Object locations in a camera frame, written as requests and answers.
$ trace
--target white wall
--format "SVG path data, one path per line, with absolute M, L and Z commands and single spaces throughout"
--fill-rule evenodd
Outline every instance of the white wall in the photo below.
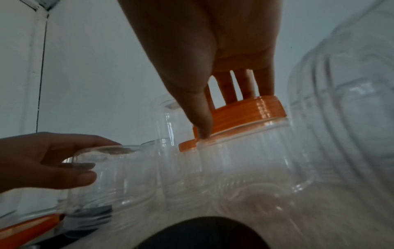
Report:
M 47 12 L 35 9 L 20 0 L 0 1 L 0 138 L 36 132 Z M 0 217 L 20 200 L 36 205 L 31 192 L 37 190 L 0 194 Z
M 284 103 L 292 67 L 342 20 L 371 2 L 285 0 L 275 56 L 276 94 Z M 216 106 L 222 106 L 214 80 L 210 86 Z M 40 131 L 97 134 L 124 144 L 153 140 L 148 106 L 163 93 L 116 0 L 63 0 L 51 11 Z

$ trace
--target clear plastic jar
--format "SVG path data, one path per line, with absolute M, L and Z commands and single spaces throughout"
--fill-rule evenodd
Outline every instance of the clear plastic jar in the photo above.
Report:
M 394 1 L 340 25 L 293 70 L 291 120 L 318 182 L 394 224 Z
M 140 146 L 84 149 L 73 157 L 73 169 L 91 170 L 96 181 L 70 189 L 64 228 L 92 230 L 104 225 L 128 226 L 149 212 L 156 196 L 155 158 Z
M 161 185 L 167 208 L 174 211 L 199 208 L 209 202 L 209 174 L 199 160 L 192 124 L 169 95 L 151 104 Z
M 289 215 L 311 179 L 289 140 L 292 130 L 279 100 L 246 99 L 212 114 L 213 134 L 197 148 L 213 176 L 217 210 L 241 220 Z

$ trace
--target orange object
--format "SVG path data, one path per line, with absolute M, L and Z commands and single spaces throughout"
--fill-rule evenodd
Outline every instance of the orange object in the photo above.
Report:
M 59 215 L 46 215 L 0 230 L 0 248 L 15 249 L 43 235 L 59 223 Z
M 192 140 L 188 140 L 186 142 L 180 143 L 178 145 L 179 151 L 180 152 L 184 152 L 184 151 L 188 151 L 191 150 L 193 148 L 196 148 L 196 140 L 192 139 Z
M 286 116 L 286 112 L 276 96 L 248 98 L 212 111 L 212 134 L 247 123 Z M 195 127 L 193 133 L 198 140 Z

